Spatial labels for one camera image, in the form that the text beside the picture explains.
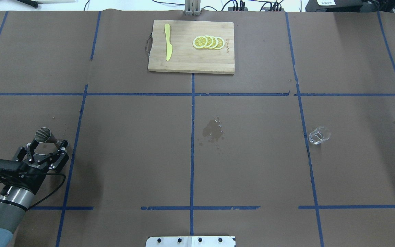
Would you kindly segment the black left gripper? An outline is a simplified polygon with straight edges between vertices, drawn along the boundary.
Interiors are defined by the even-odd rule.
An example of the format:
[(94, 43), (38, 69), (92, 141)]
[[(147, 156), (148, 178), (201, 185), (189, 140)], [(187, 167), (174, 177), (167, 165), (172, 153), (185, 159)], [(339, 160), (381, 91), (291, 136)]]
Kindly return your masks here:
[(28, 170), (23, 175), (36, 175), (49, 171), (54, 171), (57, 174), (63, 170), (69, 160), (69, 155), (66, 150), (69, 143), (67, 140), (58, 140), (57, 144), (57, 150), (53, 153), (47, 155), (35, 154), (37, 141), (33, 139), (26, 146), (21, 146), (17, 149), (16, 154), (13, 156), (13, 161), (28, 164)]

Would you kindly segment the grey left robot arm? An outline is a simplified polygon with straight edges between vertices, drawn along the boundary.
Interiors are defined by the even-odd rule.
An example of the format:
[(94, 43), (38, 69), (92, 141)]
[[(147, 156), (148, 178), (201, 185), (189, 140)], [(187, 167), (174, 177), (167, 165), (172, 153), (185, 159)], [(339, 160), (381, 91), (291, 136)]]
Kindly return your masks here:
[(18, 148), (11, 160), (0, 158), (0, 247), (6, 247), (25, 213), (33, 209), (32, 203), (47, 176), (66, 175), (61, 171), (69, 161), (67, 140), (55, 141), (56, 150), (49, 154), (38, 154), (40, 144), (33, 140)]

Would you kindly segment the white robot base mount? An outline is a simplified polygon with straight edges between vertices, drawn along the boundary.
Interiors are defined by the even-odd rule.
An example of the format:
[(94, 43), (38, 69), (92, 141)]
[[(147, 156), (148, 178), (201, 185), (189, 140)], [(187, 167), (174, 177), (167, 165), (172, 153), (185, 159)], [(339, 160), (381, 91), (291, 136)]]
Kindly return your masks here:
[(235, 247), (234, 236), (154, 236), (146, 247)]

